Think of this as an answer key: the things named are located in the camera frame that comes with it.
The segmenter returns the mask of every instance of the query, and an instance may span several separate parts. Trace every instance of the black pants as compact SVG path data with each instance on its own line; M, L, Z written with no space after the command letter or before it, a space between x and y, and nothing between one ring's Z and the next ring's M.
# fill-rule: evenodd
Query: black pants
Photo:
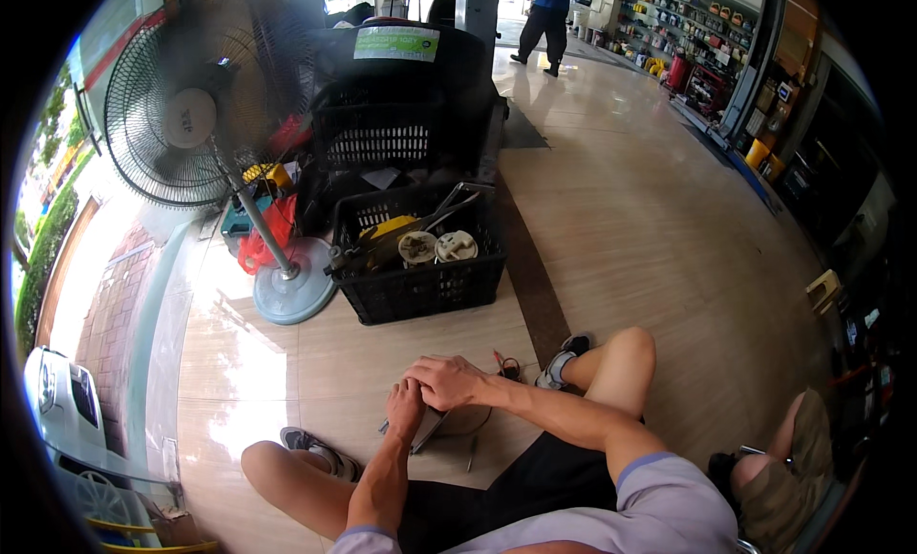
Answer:
M541 40L541 33L547 37L547 61L560 63L567 50L567 10L533 5L519 35L519 56L527 59L532 54Z
M398 541L405 554L441 552L529 516L576 506L616 509L605 453L543 433L486 491L411 480Z

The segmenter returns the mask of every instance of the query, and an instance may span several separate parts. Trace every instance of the red plastic bag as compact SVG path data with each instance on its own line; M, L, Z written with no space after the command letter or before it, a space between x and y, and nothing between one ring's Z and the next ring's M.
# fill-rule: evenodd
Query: red plastic bag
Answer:
M290 232L292 231L292 217L296 211L296 194L287 196L281 200L276 200L274 204L268 206L268 209L261 212L264 221L270 228L270 233L281 248L285 248L290 241ZM249 275L258 272L262 264L276 262L274 255L270 253L268 246L261 239L258 230L252 226L251 234L239 238L238 244L238 264Z

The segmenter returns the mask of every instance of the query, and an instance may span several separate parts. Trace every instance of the sneaker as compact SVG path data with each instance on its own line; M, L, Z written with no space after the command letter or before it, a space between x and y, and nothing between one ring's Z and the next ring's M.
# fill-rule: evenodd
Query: sneaker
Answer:
M315 435L297 426L285 426L281 429L281 440L290 450L308 450L324 458L331 465L331 476L356 482L360 479L360 465L347 455L342 455L327 446Z
M592 337L589 333L578 333L567 339L560 346L560 352L544 368L541 375L534 380L535 386L542 389L554 389L555 391L566 386L567 384L560 380L560 370L569 360L579 357L590 349L592 349Z

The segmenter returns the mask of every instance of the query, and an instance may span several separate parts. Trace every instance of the fan base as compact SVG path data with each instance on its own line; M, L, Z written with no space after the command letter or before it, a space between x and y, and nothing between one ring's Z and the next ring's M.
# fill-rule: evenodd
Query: fan base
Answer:
M299 265L299 273L283 279L277 267L261 266L255 274L252 298L258 313L270 323L293 325L318 313L334 295L336 286L322 273L330 246L323 239L294 239L284 253Z

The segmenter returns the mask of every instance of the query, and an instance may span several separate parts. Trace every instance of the person sitting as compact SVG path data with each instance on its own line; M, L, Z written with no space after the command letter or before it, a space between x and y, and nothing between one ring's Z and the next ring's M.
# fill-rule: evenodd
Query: person sitting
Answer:
M767 554L791 552L833 475L828 411L819 393L796 396L765 454L736 461L717 453L709 470L746 538Z
M336 540L337 554L733 552L723 496L641 424L655 369L653 338L638 328L596 349L570 338L536 386L462 357L421 357L389 394L389 428L362 477L355 460L292 427L286 447L248 447L242 469L267 502ZM568 384L585 396L559 390ZM488 405L544 433L487 490L408 480L425 405Z

